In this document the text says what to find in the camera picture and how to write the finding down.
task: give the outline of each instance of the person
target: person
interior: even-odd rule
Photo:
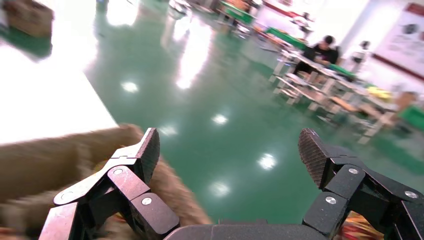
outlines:
[[[370,42],[362,41],[359,45],[353,47],[346,57],[343,67],[352,73],[359,72],[361,65],[367,60],[370,53]]]
[[[322,64],[324,66],[329,66],[330,64],[336,64],[339,58],[339,52],[336,49],[331,48],[331,44],[334,42],[334,37],[327,35],[324,39],[313,47],[317,57],[315,57],[315,62]],[[297,75],[299,72],[306,72],[310,74],[312,72],[312,67],[307,63],[301,61],[294,68],[293,74]]]
[[[304,12],[303,15],[297,16],[293,19],[293,23],[299,26],[299,29],[303,33],[303,39],[306,39],[311,33],[311,19],[310,15],[307,12]]]

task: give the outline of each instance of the box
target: box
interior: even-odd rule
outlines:
[[[33,0],[6,0],[4,9],[11,27],[33,37],[52,35],[53,11]]]

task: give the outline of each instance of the wall poster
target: wall poster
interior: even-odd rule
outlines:
[[[424,6],[410,3],[373,55],[424,81]]]

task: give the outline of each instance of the silver screw head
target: silver screw head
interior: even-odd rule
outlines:
[[[152,199],[150,197],[146,197],[145,199],[141,200],[141,204],[143,205],[149,205],[152,203]]]
[[[118,169],[116,169],[115,171],[113,171],[113,174],[115,174],[115,175],[119,175],[119,174],[121,174],[123,172],[123,170],[122,169],[120,169],[120,168],[118,168]]]
[[[415,194],[414,192],[411,191],[405,191],[405,195],[407,195],[408,197],[412,198],[412,199],[417,199],[418,195]]]
[[[329,203],[329,204],[336,204],[337,203],[336,199],[332,196],[326,197],[325,201],[327,201],[327,203]]]
[[[351,174],[358,174],[358,170],[356,170],[355,168],[349,168],[349,172]]]

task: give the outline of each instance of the white table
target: white table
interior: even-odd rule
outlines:
[[[71,64],[34,62],[0,38],[0,144],[116,127],[85,75]]]

